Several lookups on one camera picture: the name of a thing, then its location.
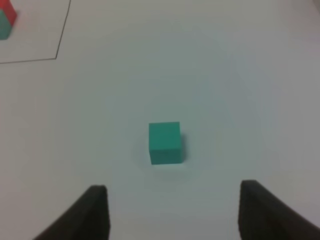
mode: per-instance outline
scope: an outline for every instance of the red block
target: red block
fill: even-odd
[[[0,9],[4,11],[6,18],[8,19],[11,26],[13,26],[17,18],[17,13],[14,10],[14,7],[12,6],[10,0],[0,0]]]

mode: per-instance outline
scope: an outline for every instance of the table surface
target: table surface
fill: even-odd
[[[0,239],[96,184],[111,240],[239,240],[246,179],[320,226],[319,64],[312,0],[72,0],[56,60],[0,65]],[[185,162],[152,166],[174,121]]]

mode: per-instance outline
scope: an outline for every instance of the teal cube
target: teal cube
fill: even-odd
[[[149,153],[152,165],[182,163],[180,123],[150,123]]]
[[[12,26],[5,12],[0,9],[0,40],[6,40],[11,33]]]

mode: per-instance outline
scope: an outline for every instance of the black line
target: black line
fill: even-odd
[[[63,28],[62,28],[62,31],[61,31],[61,36],[60,36],[60,39],[59,39],[58,48],[56,50],[55,57],[53,57],[53,58],[42,58],[42,59],[32,59],[32,60],[22,60],[22,61],[4,61],[4,62],[0,62],[0,65],[2,65],[2,64],[17,64],[17,63],[29,63],[29,62],[56,60],[57,57],[58,57],[58,53],[59,53],[59,50],[60,50],[62,37],[64,35],[67,19],[68,19],[68,16],[69,16],[70,6],[71,6],[71,0],[69,0],[69,5],[68,5],[68,9],[66,11],[66,16],[65,16],[65,19],[64,19]]]
[[[0,62],[0,65],[1,64],[17,64],[17,63],[39,62],[39,61],[47,61],[47,60],[56,60],[56,58],[44,58],[44,59],[33,59],[33,60],[23,60],[23,61],[4,61],[4,62]]]
[[[64,35],[67,19],[68,19],[68,16],[69,16],[70,6],[71,6],[71,0],[69,0],[68,10],[66,11],[66,16],[65,16],[65,20],[64,20],[64,24],[63,24],[63,28],[62,28],[62,32],[61,32],[61,37],[60,37],[59,44],[58,44],[58,49],[56,50],[55,59],[57,59],[58,53],[59,53],[59,50],[60,50],[60,44],[61,44],[61,41],[62,41],[62,37]]]

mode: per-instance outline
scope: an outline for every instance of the block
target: block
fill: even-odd
[[[6,15],[11,27],[13,27],[17,18],[17,12],[14,10],[10,0],[0,0],[0,9]]]
[[[180,123],[150,123],[149,153],[152,165],[182,163]]]
[[[0,9],[0,40],[5,40],[9,37],[12,26],[5,15],[5,12]]]

